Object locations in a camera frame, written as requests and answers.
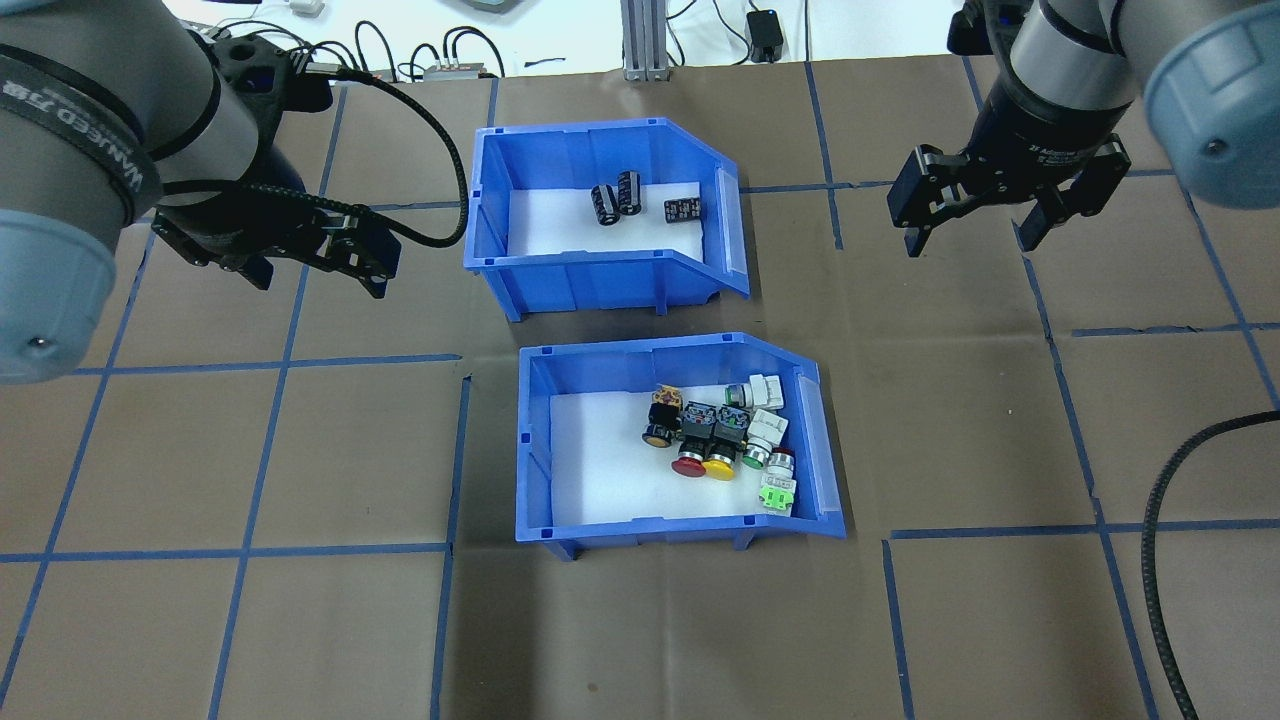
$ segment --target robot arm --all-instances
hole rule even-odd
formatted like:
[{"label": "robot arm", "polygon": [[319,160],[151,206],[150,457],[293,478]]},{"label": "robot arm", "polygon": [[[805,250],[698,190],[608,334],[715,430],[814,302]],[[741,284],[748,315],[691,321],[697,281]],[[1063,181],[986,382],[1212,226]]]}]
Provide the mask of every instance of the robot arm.
[{"label": "robot arm", "polygon": [[938,224],[984,205],[1036,202],[1027,251],[1101,211],[1130,165],[1112,129],[1138,87],[1192,192],[1280,205],[1280,0],[966,0],[948,47],[993,54],[1000,78],[969,143],[916,147],[890,191],[913,258]]},{"label": "robot arm", "polygon": [[79,364],[120,228],[152,208],[156,234],[193,265],[266,290],[266,258],[288,258],[383,296],[399,242],[361,223],[362,206],[300,202],[273,145],[285,110],[332,104],[306,56],[197,40],[160,0],[0,0],[0,384]]}]

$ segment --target black cable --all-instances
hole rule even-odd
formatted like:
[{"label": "black cable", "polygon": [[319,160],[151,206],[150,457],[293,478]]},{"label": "black cable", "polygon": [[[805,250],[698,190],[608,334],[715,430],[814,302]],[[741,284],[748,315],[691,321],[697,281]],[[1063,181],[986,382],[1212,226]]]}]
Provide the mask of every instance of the black cable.
[{"label": "black cable", "polygon": [[435,64],[439,65],[440,64],[440,54],[435,50],[435,46],[431,45],[430,42],[419,44],[419,46],[413,49],[413,53],[410,54],[410,56],[408,56],[408,64],[410,65],[417,65],[417,54],[421,53],[424,49],[431,51],[431,56],[435,58]]},{"label": "black cable", "polygon": [[676,29],[671,27],[671,20],[667,20],[667,32],[671,33],[671,38],[676,41],[676,50],[680,51],[680,63],[672,61],[672,65],[685,65],[685,46],[680,44],[680,37],[676,36]]},{"label": "black cable", "polygon": [[339,65],[342,65],[344,68],[349,68],[351,67],[351,63],[347,61],[347,58],[344,58],[342,55],[342,53],[338,53],[337,50],[334,50],[333,47],[329,47],[329,46],[312,45],[310,49],[308,47],[294,47],[294,50],[308,50],[308,53],[307,53],[307,58],[308,59],[312,58],[312,56],[315,56],[315,54],[317,51],[324,50],[325,53],[329,53],[330,55],[333,55],[334,58],[338,58],[338,64]]},{"label": "black cable", "polygon": [[440,51],[444,53],[444,59],[445,60],[449,59],[449,37],[454,32],[461,32],[463,29],[474,29],[476,32],[480,32],[480,28],[477,28],[475,26],[457,26],[457,27],[451,27],[449,29],[444,31],[444,37],[440,38]]},{"label": "black cable", "polygon": [[355,67],[360,65],[360,60],[356,59],[356,54],[351,51],[351,47],[347,47],[346,45],[343,45],[342,42],[338,42],[337,40],[325,40],[323,42],[316,42],[315,47],[316,47],[316,50],[329,49],[329,47],[338,47],[343,53],[347,54],[347,59],[351,60],[349,67],[355,68]]},{"label": "black cable", "polygon": [[[252,26],[265,26],[265,27],[269,27],[269,28],[271,28],[273,31],[276,31],[276,32],[283,32],[284,35],[288,35],[288,36],[289,36],[289,37],[292,37],[292,38],[293,38],[294,41],[297,41],[297,44],[298,44],[298,45],[306,45],[306,44],[307,44],[307,41],[302,38],[302,36],[300,36],[298,33],[296,33],[296,32],[291,31],[289,28],[287,28],[287,27],[283,27],[283,26],[278,26],[278,24],[275,24],[275,23],[269,23],[269,22],[266,22],[266,20],[250,20],[250,19],[243,19],[243,20],[236,20],[236,22],[233,22],[233,23],[227,23],[227,24],[224,24],[224,26],[215,26],[215,27],[214,27],[214,31],[215,31],[215,32],[214,32],[214,36],[219,35],[219,33],[220,33],[221,31],[224,31],[224,29],[230,29],[230,28],[233,28],[233,27],[238,27],[238,26],[248,26],[248,24],[252,24]],[[256,33],[259,33],[259,32],[264,32],[264,31],[253,31],[253,32],[250,32],[248,35],[256,35]]]},{"label": "black cable", "polygon": [[431,68],[419,65],[417,63],[396,63],[396,69],[403,73],[410,82],[417,82],[420,79],[425,79],[428,70],[430,70]]},{"label": "black cable", "polygon": [[1169,482],[1174,479],[1174,473],[1178,471],[1178,468],[1181,466],[1193,450],[1222,433],[1263,423],[1275,423],[1276,420],[1280,420],[1280,411],[1271,410],[1224,420],[1196,433],[1165,464],[1165,468],[1160,471],[1160,477],[1156,478],[1155,487],[1151,488],[1151,496],[1147,498],[1147,512],[1142,518],[1142,592],[1147,598],[1147,620],[1151,621],[1151,635],[1156,641],[1156,653],[1160,655],[1160,665],[1165,669],[1169,689],[1174,692],[1178,710],[1181,711],[1185,720],[1196,720],[1199,716],[1196,714],[1196,706],[1187,693],[1187,684],[1183,683],[1183,675],[1178,670],[1178,660],[1174,657],[1174,648],[1169,643],[1169,632],[1165,629],[1165,615],[1160,610],[1160,587],[1156,584],[1156,530],[1160,528],[1160,505],[1165,501],[1165,491],[1169,489]]},{"label": "black cable", "polygon": [[684,14],[685,14],[685,13],[687,13],[687,12],[689,12],[689,9],[690,9],[690,8],[692,8],[692,6],[694,6],[694,4],[696,4],[696,3],[698,3],[698,0],[689,0],[689,4],[687,4],[687,5],[685,5],[685,6],[684,6],[684,8],[682,8],[682,9],[681,9],[681,10],[678,12],[678,13],[676,13],[675,15],[667,15],[667,19],[668,19],[668,20],[673,20],[673,19],[678,18],[680,15],[684,15]]},{"label": "black cable", "polygon": [[239,181],[184,181],[166,183],[164,186],[165,195],[182,195],[187,192],[227,192],[227,191],[247,191],[256,192],[259,195],[268,195],[271,197],[279,197],[282,200],[288,200],[292,202],[308,205],[312,208],[321,208],[325,210],[332,210],[334,213],[342,213],[344,215],[352,215],[371,223],[378,223],[384,228],[401,234],[419,245],[425,245],[428,247],[449,247],[456,245],[462,234],[467,229],[467,218],[470,217],[470,209],[467,208],[467,178],[466,172],[462,168],[462,158],[458,155],[458,147],[454,145],[453,138],[449,132],[444,129],[440,120],[435,119],[435,115],[430,113],[421,102],[413,100],[411,96],[402,92],[394,85],[383,81],[367,72],[339,68],[332,73],[320,73],[323,77],[332,77],[334,79],[344,79],[352,82],[360,82],[376,87],[383,92],[387,92],[392,97],[399,100],[412,109],[420,118],[426,120],[426,124],[431,126],[435,135],[439,136],[440,141],[444,142],[444,149],[449,152],[449,160],[453,164],[453,173],[458,181],[458,224],[453,228],[445,237],[431,237],[415,231],[413,228],[388,218],[380,213],[371,210],[367,205],[352,205],[349,202],[342,202],[338,200],[330,200],[328,197],[321,197],[319,195],[310,195],[288,187],[280,187],[274,184],[261,184],[261,183],[246,183]]},{"label": "black cable", "polygon": [[493,50],[493,56],[498,59],[498,74],[500,77],[507,77],[507,67],[502,63],[502,53],[498,53],[498,46],[489,40],[488,35],[480,32],[479,29],[467,28],[453,36],[453,46],[451,47],[453,51],[453,59],[458,59],[458,41],[468,35],[474,35],[489,45],[489,49]]},{"label": "black cable", "polygon": [[724,29],[727,29],[731,33],[733,33],[733,37],[741,40],[742,45],[746,45],[746,55],[742,55],[741,60],[733,63],[735,65],[741,65],[742,63],[745,63],[751,56],[751,44],[748,42],[746,38],[741,36],[741,33],[739,33],[736,29],[733,29],[732,26],[730,26],[727,22],[724,22],[724,14],[719,12],[719,0],[712,0],[712,5],[716,6],[716,17],[718,17],[721,19],[721,24],[724,26]]},{"label": "black cable", "polygon": [[378,38],[383,41],[383,49],[387,50],[387,64],[390,65],[392,82],[398,81],[399,77],[396,74],[396,55],[392,54],[392,44],[387,42],[387,36],[383,35],[381,28],[379,28],[378,26],[375,26],[374,23],[371,23],[369,20],[360,20],[358,23],[356,23],[356,33],[355,33],[356,35],[356,56],[360,58],[360,69],[365,70],[366,73],[369,72],[369,63],[365,60],[365,51],[364,51],[364,49],[360,47],[360,28],[362,28],[362,27],[371,27],[371,28],[374,28],[374,32],[378,33]]}]

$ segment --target grid line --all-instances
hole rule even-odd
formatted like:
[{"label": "grid line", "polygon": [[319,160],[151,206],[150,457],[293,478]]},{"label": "grid line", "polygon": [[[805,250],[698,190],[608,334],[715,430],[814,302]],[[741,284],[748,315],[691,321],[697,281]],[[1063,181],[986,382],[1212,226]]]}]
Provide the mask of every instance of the grid line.
[{"label": "grid line", "polygon": [[[1014,232],[1018,233],[1016,224],[1014,224]],[[1059,352],[1057,342],[1053,341],[1053,329],[1050,324],[1048,309],[1044,306],[1044,295],[1041,292],[1039,279],[1036,277],[1036,266],[1030,258],[1024,255],[1023,265],[1027,269],[1027,281],[1030,283],[1032,293],[1036,296],[1036,309],[1039,313],[1041,325],[1044,331],[1044,342],[1048,345],[1050,356],[1053,359],[1053,374],[1057,379],[1059,395],[1062,397],[1062,409],[1066,411],[1066,421],[1071,429],[1071,441],[1075,443],[1080,473],[1084,477],[1084,486],[1089,493],[1089,503],[1093,507],[1093,520],[1098,541],[1102,544],[1102,556],[1106,560],[1107,574],[1111,578],[1111,589],[1115,592],[1116,609],[1120,612],[1120,625],[1124,628],[1125,642],[1129,644],[1129,655],[1138,679],[1138,688],[1142,692],[1142,702],[1147,708],[1148,719],[1157,720],[1160,714],[1156,710],[1156,698],[1152,694],[1151,680],[1147,676],[1147,664],[1143,661],[1142,647],[1138,644],[1138,633],[1133,625],[1129,600],[1125,596],[1124,580],[1120,577],[1120,564],[1116,561],[1115,547],[1111,544],[1111,536],[1107,532],[1106,514],[1102,510],[1102,502],[1093,495],[1093,466],[1089,462],[1089,454],[1084,446],[1084,434],[1080,430],[1080,419],[1075,411],[1075,402],[1071,400],[1071,387],[1066,380],[1066,372],[1062,369],[1062,356]]]},{"label": "grid line", "polygon": [[844,233],[840,228],[840,209],[836,206],[836,190],[831,173],[831,151],[827,146],[827,126],[822,122],[822,102],[818,100],[818,82],[813,77],[813,63],[805,60],[804,77],[809,83],[809,101],[813,104],[813,122],[818,128],[818,150],[822,154],[822,177],[827,183],[827,209],[831,211],[831,234],[836,238],[836,250],[845,249]]},{"label": "grid line", "polygon": [[[404,555],[444,552],[443,542],[315,544],[251,547],[250,557],[333,557],[342,555]],[[84,550],[74,552],[8,552],[0,553],[0,565],[20,562],[116,562],[133,560],[225,560],[239,557],[239,547],[197,547],[175,550]]]},{"label": "grid line", "polygon": [[1203,243],[1204,252],[1208,255],[1208,260],[1213,265],[1213,273],[1217,275],[1217,282],[1222,286],[1222,292],[1226,295],[1226,301],[1231,305],[1231,311],[1235,313],[1235,320],[1239,323],[1240,333],[1244,336],[1244,342],[1249,346],[1249,354],[1253,355],[1253,364],[1258,368],[1258,377],[1262,379],[1262,386],[1266,388],[1267,396],[1271,398],[1271,407],[1280,410],[1280,393],[1276,393],[1276,386],[1271,382],[1271,372],[1267,370],[1267,364],[1262,359],[1262,350],[1258,347],[1257,338],[1253,337],[1249,320],[1244,316],[1244,309],[1240,306],[1240,300],[1235,296],[1231,281],[1226,277],[1226,269],[1222,268],[1222,263],[1217,258],[1217,250],[1213,249],[1213,240],[1208,236],[1208,228],[1204,227],[1204,220],[1201,218],[1199,210],[1196,209],[1196,201],[1192,200],[1190,192],[1188,192],[1181,183],[1178,183],[1178,187],[1183,193],[1183,200],[1187,201],[1187,209],[1190,210],[1192,218],[1196,220],[1196,229],[1199,232],[1201,243]]},{"label": "grid line", "polygon": [[897,661],[897,683],[902,693],[902,716],[915,720],[915,698],[911,696],[911,674],[906,662],[906,641],[902,635],[902,610],[897,603],[897,577],[893,574],[893,551],[881,541],[884,556],[884,592],[888,594],[888,624],[893,634],[893,656]]},{"label": "grid line", "polygon": [[[58,512],[54,515],[54,523],[49,530],[49,539],[45,542],[46,556],[51,555],[54,548],[58,546],[58,536],[61,533],[63,521],[67,519],[67,510],[70,507],[72,493],[76,491],[76,482],[79,479],[81,466],[84,462],[84,454],[88,451],[90,438],[93,436],[93,425],[97,423],[97,414],[102,407],[102,398],[106,395],[106,384],[110,380],[110,369],[115,365],[115,360],[120,354],[120,345],[124,342],[124,331],[128,329],[129,318],[133,316],[133,304],[138,297],[138,287],[142,284],[142,275],[150,265],[151,251],[155,249],[155,233],[150,233],[147,236],[147,243],[142,251],[142,261],[138,264],[138,269],[133,273],[133,284],[129,286],[129,297],[124,302],[124,313],[120,315],[120,324],[115,329],[115,337],[111,340],[111,350],[106,356],[106,372],[97,383],[97,391],[93,395],[93,404],[90,406],[88,418],[84,420],[84,430],[81,433],[79,446],[76,448],[76,459],[72,461],[70,473],[68,473],[67,487],[63,489],[63,497],[59,501]],[[27,639],[27,632],[31,629],[31,620],[36,614],[36,603],[40,601],[40,593],[45,585],[45,575],[49,573],[49,559],[41,557],[40,568],[36,570],[36,578],[31,584],[31,592],[27,594],[27,605],[22,612],[22,621],[18,624],[18,633],[14,635],[13,646],[9,651],[9,659],[5,662],[4,675],[0,676],[0,708],[4,707],[5,698],[9,696],[9,688],[13,684],[13,675],[18,669],[18,659],[22,655],[22,646]]]},{"label": "grid line", "polygon": [[[338,135],[342,129],[342,117],[347,108],[347,88],[338,95],[338,108],[334,111],[333,129],[329,135],[329,147],[325,155],[324,173],[320,176],[317,193],[324,195],[329,188],[329,178],[333,173],[333,156],[338,147]],[[298,275],[298,290],[293,296],[293,314],[289,318],[289,331],[284,337],[284,352],[280,357],[279,375],[275,380],[275,395],[271,400],[271,413],[268,418],[265,437],[262,438],[262,454],[259,459],[257,477],[253,480],[253,495],[250,500],[248,518],[244,520],[244,537],[241,541],[239,561],[236,564],[236,580],[232,585],[230,606],[227,610],[227,625],[223,629],[223,643],[218,652],[218,669],[214,674],[214,689],[209,700],[209,720],[216,720],[221,708],[223,688],[227,683],[227,665],[230,661],[232,641],[236,637],[236,621],[239,616],[239,603],[244,592],[244,575],[248,571],[250,548],[253,544],[253,530],[257,527],[257,514],[262,503],[262,488],[266,483],[266,470],[271,460],[271,447],[275,442],[275,428],[280,418],[280,406],[284,402],[284,387],[289,377],[289,363],[293,359],[293,343],[298,334],[298,319],[302,316],[302,304],[306,299],[307,277],[310,268],[303,265]]]},{"label": "grid line", "polygon": [[430,719],[440,720],[440,693],[444,691],[444,642],[449,626],[449,598],[453,593],[453,560],[458,539],[458,509],[462,502],[462,459],[467,442],[467,416],[471,410],[471,375],[462,378],[458,397],[458,432],[453,441],[453,483],[449,493],[449,528],[445,533],[444,571],[440,577],[440,602],[435,618],[435,655],[431,664]]}]

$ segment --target electronic component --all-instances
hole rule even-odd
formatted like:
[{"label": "electronic component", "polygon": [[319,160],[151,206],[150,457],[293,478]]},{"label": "electronic component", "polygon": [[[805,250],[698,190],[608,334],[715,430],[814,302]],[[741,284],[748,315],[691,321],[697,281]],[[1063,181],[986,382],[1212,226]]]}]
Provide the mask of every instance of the electronic component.
[{"label": "electronic component", "polygon": [[671,462],[671,469],[686,478],[700,478],[707,474],[703,460],[710,451],[712,430],[716,428],[716,407],[701,402],[685,405],[680,415],[680,432],[685,439],[680,443],[680,456]]},{"label": "electronic component", "polygon": [[591,205],[595,206],[595,222],[602,225],[612,225],[622,218],[622,215],[618,214],[618,199],[613,195],[612,184],[598,184],[593,187]]},{"label": "electronic component", "polygon": [[733,479],[733,461],[737,460],[737,451],[742,447],[746,427],[750,423],[751,416],[746,414],[746,410],[721,407],[717,411],[710,450],[707,451],[707,460],[703,461],[707,477],[717,480]]},{"label": "electronic component", "polygon": [[746,14],[746,38],[753,63],[776,63],[782,58],[782,24],[773,10]]},{"label": "electronic component", "polygon": [[782,436],[786,432],[786,418],[768,410],[753,413],[751,424],[746,427],[746,450],[742,452],[742,462],[756,470],[764,468],[773,448],[782,445]]},{"label": "electronic component", "polygon": [[724,388],[724,405],[746,410],[781,410],[782,380],[777,375],[751,375],[746,383]]},{"label": "electronic component", "polygon": [[324,12],[323,0],[289,0],[289,10],[301,18],[314,18]]},{"label": "electronic component", "polygon": [[668,200],[662,204],[662,210],[666,213],[668,223],[696,220],[703,217],[703,201],[696,197]]},{"label": "electronic component", "polygon": [[649,405],[649,424],[644,429],[644,441],[654,447],[671,447],[680,434],[680,410],[685,404],[680,388],[658,386]]},{"label": "electronic component", "polygon": [[618,173],[618,213],[640,214],[640,173],[635,170]]},{"label": "electronic component", "polygon": [[780,447],[769,455],[769,464],[760,475],[760,509],[769,515],[791,515],[796,502],[796,459],[795,455]]}]

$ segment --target blue tape line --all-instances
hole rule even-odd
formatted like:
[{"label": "blue tape line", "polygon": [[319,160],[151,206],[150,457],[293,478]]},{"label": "blue tape line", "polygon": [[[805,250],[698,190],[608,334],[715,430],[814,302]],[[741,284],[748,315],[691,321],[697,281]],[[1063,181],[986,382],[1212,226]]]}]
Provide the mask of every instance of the blue tape line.
[{"label": "blue tape line", "polygon": [[1217,258],[1217,250],[1213,249],[1213,241],[1208,237],[1208,228],[1204,227],[1204,220],[1199,215],[1199,210],[1196,209],[1196,201],[1192,200],[1190,192],[1185,187],[1179,184],[1183,192],[1183,200],[1187,201],[1187,209],[1190,210],[1192,218],[1196,219],[1196,228],[1201,234],[1201,243],[1204,245],[1204,252],[1208,254],[1210,263],[1213,264],[1213,272],[1217,273],[1217,282],[1222,286],[1222,292],[1226,293],[1226,301],[1231,304],[1231,311],[1235,313],[1235,319],[1240,323],[1240,332],[1244,334],[1244,342],[1249,346],[1249,354],[1253,355],[1253,364],[1258,368],[1258,377],[1262,378],[1262,386],[1267,389],[1267,397],[1271,398],[1271,406],[1280,410],[1280,393],[1276,392],[1276,386],[1271,382],[1271,372],[1267,370],[1267,364],[1262,359],[1262,350],[1258,347],[1257,338],[1253,337],[1253,331],[1249,327],[1249,320],[1244,316],[1244,309],[1240,306],[1239,299],[1235,296],[1235,290],[1231,288],[1231,282],[1226,278],[1226,270],[1222,268],[1221,260]]},{"label": "blue tape line", "polygon": [[321,544],[314,547],[253,547],[250,557],[335,557],[346,555],[422,555],[445,552],[443,542],[408,542],[380,544]]},{"label": "blue tape line", "polygon": [[485,127],[493,127],[494,118],[498,117],[498,78],[489,81],[489,114],[485,115]]},{"label": "blue tape line", "polygon": [[1043,536],[1087,536],[1098,532],[1097,525],[1024,525],[1010,528],[923,528],[893,530],[890,539],[945,539],[945,538],[1020,538]]},{"label": "blue tape line", "polygon": [[1071,337],[1125,337],[1135,334],[1198,334],[1198,333],[1225,333],[1240,332],[1240,325],[1213,325],[1210,328],[1197,328],[1193,325],[1152,325],[1149,328],[1084,328],[1071,331]]},{"label": "blue tape line", "polygon": [[[252,547],[250,557],[333,557],[343,555],[411,555],[444,552],[448,543],[410,542],[375,544],[320,544]],[[227,560],[244,555],[238,547],[206,547],[180,550],[87,550],[76,552],[10,552],[0,553],[0,565],[22,562],[115,562],[134,560]]]},{"label": "blue tape line", "polygon": [[827,208],[831,210],[831,233],[836,236],[836,250],[845,249],[845,233],[840,228],[840,208],[836,206],[836,191],[827,191]]},{"label": "blue tape line", "polygon": [[[49,539],[45,542],[45,555],[51,555],[54,548],[58,546],[58,536],[63,530],[63,521],[67,520],[67,510],[70,507],[72,493],[76,492],[76,482],[79,479],[81,468],[84,464],[84,454],[88,451],[90,438],[93,436],[93,427],[97,423],[97,414],[102,409],[102,398],[106,396],[106,383],[111,379],[111,368],[115,366],[115,360],[120,355],[120,345],[124,342],[124,332],[129,327],[129,318],[133,316],[133,305],[138,299],[138,288],[142,286],[142,275],[146,273],[147,266],[151,263],[151,251],[155,249],[156,236],[150,233],[147,236],[147,245],[142,251],[142,261],[138,263],[138,269],[133,273],[133,284],[129,286],[129,299],[124,302],[124,313],[120,315],[120,324],[115,328],[115,337],[111,340],[111,350],[106,355],[106,365],[102,369],[101,379],[97,383],[97,391],[93,393],[93,404],[88,410],[88,419],[84,421],[84,430],[81,433],[79,446],[76,448],[76,460],[72,462],[70,473],[67,477],[67,487],[63,489],[63,497],[58,503],[58,512],[54,515],[54,524],[49,530]],[[9,696],[9,687],[13,684],[13,674],[18,669],[18,659],[22,655],[22,646],[27,639],[27,632],[31,629],[31,619],[36,614],[36,603],[40,601],[40,592],[45,587],[45,575],[49,573],[49,559],[40,561],[40,568],[36,570],[36,579],[31,584],[31,592],[27,594],[27,605],[22,611],[22,621],[18,624],[18,634],[13,639],[13,647],[9,651],[9,660],[5,662],[4,676],[0,678],[0,708],[4,707],[4,701]]]},{"label": "blue tape line", "polygon": [[809,102],[813,104],[813,122],[818,128],[818,149],[822,151],[822,177],[831,184],[831,154],[827,149],[827,127],[822,122],[822,102],[818,101],[818,82],[813,78],[813,63],[805,60],[804,77],[809,83]]},{"label": "blue tape line", "polygon": [[[1014,224],[1014,232],[1018,232],[1016,224]],[[1156,698],[1151,692],[1151,680],[1147,678],[1147,664],[1142,657],[1138,635],[1133,628],[1129,601],[1125,597],[1124,582],[1120,578],[1120,565],[1116,562],[1115,548],[1111,547],[1111,536],[1107,533],[1107,519],[1102,511],[1102,503],[1093,493],[1093,466],[1089,462],[1089,454],[1084,447],[1084,434],[1080,430],[1080,419],[1075,411],[1075,401],[1071,400],[1071,388],[1066,382],[1066,373],[1062,369],[1062,356],[1059,352],[1057,342],[1053,340],[1053,327],[1048,319],[1048,309],[1044,306],[1044,295],[1041,292],[1039,278],[1036,275],[1036,266],[1032,264],[1030,258],[1023,256],[1023,266],[1027,269],[1027,281],[1032,286],[1032,295],[1036,296],[1036,310],[1041,316],[1044,342],[1048,345],[1050,355],[1053,359],[1053,374],[1057,378],[1057,389],[1062,396],[1062,407],[1066,411],[1066,421],[1071,429],[1071,441],[1075,443],[1075,455],[1079,459],[1080,473],[1084,475],[1084,486],[1089,492],[1089,502],[1093,506],[1093,520],[1102,544],[1102,556],[1107,564],[1107,574],[1111,577],[1111,589],[1115,593],[1116,609],[1120,612],[1120,624],[1124,628],[1125,641],[1129,643],[1129,656],[1133,660],[1138,688],[1142,691],[1142,702],[1147,708],[1148,719],[1157,720],[1158,712],[1156,710]]]},{"label": "blue tape line", "polygon": [[836,191],[832,188],[831,151],[827,147],[827,127],[822,122],[822,102],[818,100],[818,82],[813,77],[813,63],[805,60],[805,82],[809,83],[809,101],[813,104],[813,122],[818,128],[818,149],[822,151],[822,177],[827,179],[827,209],[831,211],[831,234],[836,240],[836,250],[845,249],[845,237],[840,228],[840,210],[836,208]]},{"label": "blue tape line", "polygon": [[[840,183],[841,186],[854,187],[851,183]],[[739,190],[742,195],[764,195],[769,192],[812,192],[815,190],[831,190],[832,186],[823,182],[815,182],[809,184],[763,184],[756,187],[744,187]]]},{"label": "blue tape line", "polygon": [[1133,614],[1129,611],[1129,598],[1124,589],[1124,578],[1120,577],[1120,564],[1116,562],[1116,551],[1111,546],[1111,534],[1106,530],[1102,502],[1096,497],[1091,497],[1089,500],[1093,502],[1093,512],[1098,516],[1098,523],[1102,528],[1102,532],[1098,533],[1098,538],[1102,541],[1102,556],[1107,561],[1107,574],[1111,577],[1111,589],[1115,591],[1116,607],[1120,609],[1120,626],[1124,628],[1124,638],[1129,644],[1129,656],[1133,659],[1134,673],[1138,676],[1142,703],[1147,708],[1148,720],[1160,720],[1160,710],[1156,708],[1156,696],[1151,692],[1151,679],[1147,676],[1147,662],[1142,659],[1138,632],[1133,626]]},{"label": "blue tape line", "polygon": [[[439,352],[433,355],[371,355],[353,357],[315,357],[310,360],[289,360],[291,368],[344,368],[349,365],[397,365],[404,363],[449,363],[461,360],[461,355]],[[279,361],[271,363],[209,363],[205,365],[151,365],[137,368],[114,368],[113,375],[182,375],[192,373],[236,373],[246,370],[279,370]],[[81,373],[101,375],[102,368]]]},{"label": "blue tape line", "polygon": [[347,110],[347,87],[338,94],[338,108],[333,111],[333,131],[329,132],[329,149],[325,151],[324,172],[320,173],[320,188],[316,195],[329,191],[329,176],[333,174],[333,154],[338,151],[338,131],[342,128],[342,115]]},{"label": "blue tape line", "polygon": [[384,355],[380,357],[321,357],[317,360],[291,360],[291,368],[346,368],[351,365],[403,365],[408,363],[452,363],[461,355]]},{"label": "blue tape line", "polygon": [[964,63],[964,74],[969,78],[969,92],[973,94],[973,104],[978,106],[978,110],[982,110],[982,90],[978,88],[978,76],[973,73],[973,63],[966,56],[960,58],[960,61]]},{"label": "blue tape line", "polygon": [[911,675],[906,666],[906,641],[902,638],[902,611],[897,605],[897,579],[893,577],[893,551],[888,541],[881,541],[884,556],[884,592],[888,593],[888,624],[893,633],[893,655],[897,659],[897,683],[902,693],[902,716],[915,720],[915,701],[911,698]]},{"label": "blue tape line", "polygon": [[[324,173],[320,176],[319,195],[329,190],[329,178],[333,173],[333,156],[338,149],[338,137],[342,132],[342,117],[347,109],[347,88],[343,87],[338,95],[338,109],[333,117],[333,131],[329,133],[329,149],[325,155]],[[307,291],[307,270],[303,266],[298,277],[298,290],[293,296],[293,314],[289,318],[289,332],[284,338],[284,354],[280,357],[280,374],[275,380],[275,395],[271,400],[271,414],[266,423],[266,433],[262,439],[262,455],[259,459],[257,477],[253,480],[253,495],[250,500],[248,518],[244,520],[244,537],[241,541],[239,562],[236,565],[236,582],[232,585],[230,607],[227,610],[227,625],[223,629],[223,646],[218,652],[218,670],[214,674],[214,691],[209,698],[209,720],[216,720],[223,702],[223,687],[227,683],[227,664],[230,660],[232,639],[236,637],[236,621],[239,616],[241,597],[244,592],[244,574],[248,570],[250,548],[253,543],[253,530],[257,525],[257,512],[262,503],[262,487],[266,482],[266,469],[271,460],[271,446],[275,442],[275,428],[280,418],[280,406],[284,402],[284,384],[289,377],[289,361],[293,357],[293,342],[298,334],[298,318],[302,316],[302,301]]]},{"label": "blue tape line", "polygon": [[435,660],[431,665],[431,720],[440,720],[440,692],[444,689],[444,641],[449,626],[449,596],[453,592],[453,556],[458,538],[458,507],[462,503],[462,456],[467,445],[467,416],[471,410],[471,375],[462,378],[458,398],[458,432],[453,441],[453,489],[449,495],[448,551],[440,577],[440,602],[435,616]]},{"label": "blue tape line", "polygon": [[244,370],[279,370],[279,363],[209,363],[204,365],[151,365],[114,368],[113,375],[183,375],[189,373],[237,373]]}]

